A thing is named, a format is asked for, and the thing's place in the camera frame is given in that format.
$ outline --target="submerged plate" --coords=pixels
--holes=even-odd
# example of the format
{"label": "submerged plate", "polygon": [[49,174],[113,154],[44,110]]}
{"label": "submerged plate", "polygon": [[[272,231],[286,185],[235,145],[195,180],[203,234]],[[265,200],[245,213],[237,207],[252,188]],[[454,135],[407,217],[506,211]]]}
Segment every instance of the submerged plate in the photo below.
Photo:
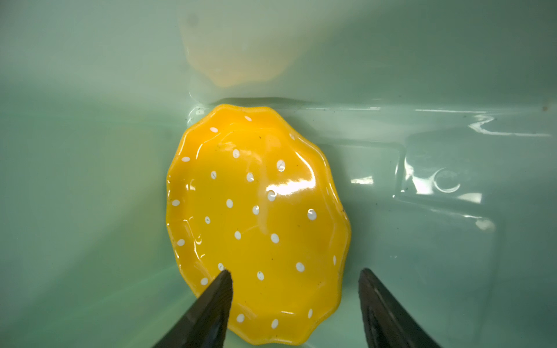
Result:
{"label": "submerged plate", "polygon": [[301,344],[340,303],[350,224],[323,153],[268,107],[217,106],[167,177],[167,227],[196,296],[232,274],[228,327]]}

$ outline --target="green container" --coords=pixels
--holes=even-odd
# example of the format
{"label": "green container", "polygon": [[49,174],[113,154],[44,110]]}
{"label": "green container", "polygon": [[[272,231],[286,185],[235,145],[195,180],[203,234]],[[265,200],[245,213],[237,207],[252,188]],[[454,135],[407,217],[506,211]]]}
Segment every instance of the green container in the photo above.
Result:
{"label": "green container", "polygon": [[553,0],[3,1],[0,346],[166,333],[165,174],[227,102],[317,144],[350,218],[306,347],[365,347],[363,267],[443,347],[554,347],[556,45]]}

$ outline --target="glossy glaze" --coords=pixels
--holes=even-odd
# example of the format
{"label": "glossy glaze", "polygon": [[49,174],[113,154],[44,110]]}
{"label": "glossy glaze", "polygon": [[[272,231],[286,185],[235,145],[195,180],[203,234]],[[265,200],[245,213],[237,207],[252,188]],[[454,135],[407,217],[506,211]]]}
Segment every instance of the glossy glaze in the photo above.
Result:
{"label": "glossy glaze", "polygon": [[217,106],[185,132],[167,188],[184,279],[199,296],[231,271],[244,340],[301,344],[336,310],[348,218],[323,153],[277,112]]}

